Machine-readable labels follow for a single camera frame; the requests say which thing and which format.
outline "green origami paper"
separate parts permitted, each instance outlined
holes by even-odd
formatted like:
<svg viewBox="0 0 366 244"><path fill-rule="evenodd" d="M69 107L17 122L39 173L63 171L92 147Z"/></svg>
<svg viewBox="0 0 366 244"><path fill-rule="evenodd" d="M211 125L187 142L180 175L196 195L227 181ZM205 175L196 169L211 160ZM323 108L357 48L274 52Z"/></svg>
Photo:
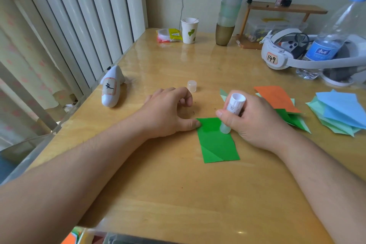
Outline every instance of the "green origami paper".
<svg viewBox="0 0 366 244"><path fill-rule="evenodd" d="M220 131L219 118L199 118L201 126L197 129L204 163L240 160L235 143L230 134Z"/></svg>
<svg viewBox="0 0 366 244"><path fill-rule="evenodd" d="M295 99L291 99L292 103L295 105ZM289 125L293 125L295 127L298 127L302 130L305 130L307 132L310 132L308 126L304 122L303 118L300 114L292 114L286 111L286 109L275 109L278 115L281 116L281 118L288 123Z"/></svg>
<svg viewBox="0 0 366 244"><path fill-rule="evenodd" d="M227 98L227 96L228 96L228 94L223 89L220 89L220 96L225 101L226 98Z"/></svg>
<svg viewBox="0 0 366 244"><path fill-rule="evenodd" d="M318 117L319 121L327 126L334 133L341 133L355 136L355 133L360 130L360 128L355 128L353 126L347 125L343 122L336 121L333 119L329 119L323 116L325 110L325 104L320 102L318 98L315 96L312 101L306 102L306 104L310 107L310 109L315 113Z"/></svg>

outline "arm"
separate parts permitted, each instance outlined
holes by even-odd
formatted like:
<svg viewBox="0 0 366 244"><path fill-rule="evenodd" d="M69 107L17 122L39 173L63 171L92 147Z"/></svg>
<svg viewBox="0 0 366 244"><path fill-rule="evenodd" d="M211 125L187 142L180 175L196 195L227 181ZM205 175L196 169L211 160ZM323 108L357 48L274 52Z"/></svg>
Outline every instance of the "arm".
<svg viewBox="0 0 366 244"><path fill-rule="evenodd" d="M144 141L200 125L179 118L178 103L192 105L185 87L159 89L135 114L1 186L2 243L61 243Z"/></svg>
<svg viewBox="0 0 366 244"><path fill-rule="evenodd" d="M225 110L234 92L247 98L241 117ZM272 151L286 164L334 242L364 243L366 183L363 180L287 125L263 98L232 91L224 109L216 114L246 141Z"/></svg>

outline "hand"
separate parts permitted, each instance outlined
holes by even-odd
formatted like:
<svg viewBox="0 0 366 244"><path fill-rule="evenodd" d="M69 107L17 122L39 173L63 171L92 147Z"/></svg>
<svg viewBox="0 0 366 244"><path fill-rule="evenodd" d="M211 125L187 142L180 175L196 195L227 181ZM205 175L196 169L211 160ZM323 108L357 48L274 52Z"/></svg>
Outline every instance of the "hand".
<svg viewBox="0 0 366 244"><path fill-rule="evenodd" d="M240 93L246 98L241 117L226 110L233 93ZM276 154L283 149L285 139L296 133L264 98L242 91L232 90L226 98L224 109L217 110L216 115L253 146Z"/></svg>
<svg viewBox="0 0 366 244"><path fill-rule="evenodd" d="M191 107L192 103L192 94L186 87L158 89L146 98L143 107L136 114L138 121L144 124L149 138L163 137L201 125L196 119L178 117L177 107Z"/></svg>

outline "water bottle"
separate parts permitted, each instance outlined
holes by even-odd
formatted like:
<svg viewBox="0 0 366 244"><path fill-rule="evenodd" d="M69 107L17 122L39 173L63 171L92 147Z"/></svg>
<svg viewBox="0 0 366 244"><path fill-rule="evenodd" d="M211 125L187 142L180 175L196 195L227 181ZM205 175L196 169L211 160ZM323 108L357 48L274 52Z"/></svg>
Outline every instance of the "water bottle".
<svg viewBox="0 0 366 244"><path fill-rule="evenodd" d="M348 36L354 32L364 1L366 0L350 0L350 3L339 9L323 27L302 60L325 61L333 59ZM296 70L297 75L308 80L317 78L321 72L320 69Z"/></svg>

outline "glue stick cap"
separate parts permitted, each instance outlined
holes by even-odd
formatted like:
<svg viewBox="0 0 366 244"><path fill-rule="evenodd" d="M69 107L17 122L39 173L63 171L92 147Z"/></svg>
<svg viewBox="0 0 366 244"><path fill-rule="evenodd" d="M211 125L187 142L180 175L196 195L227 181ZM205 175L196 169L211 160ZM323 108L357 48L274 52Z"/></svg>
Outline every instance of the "glue stick cap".
<svg viewBox="0 0 366 244"><path fill-rule="evenodd" d="M187 88L191 93L194 93L197 89L197 82L194 80L188 81Z"/></svg>
<svg viewBox="0 0 366 244"><path fill-rule="evenodd" d="M246 101L245 96L239 93L234 93L231 95L229 104L234 108L242 108Z"/></svg>

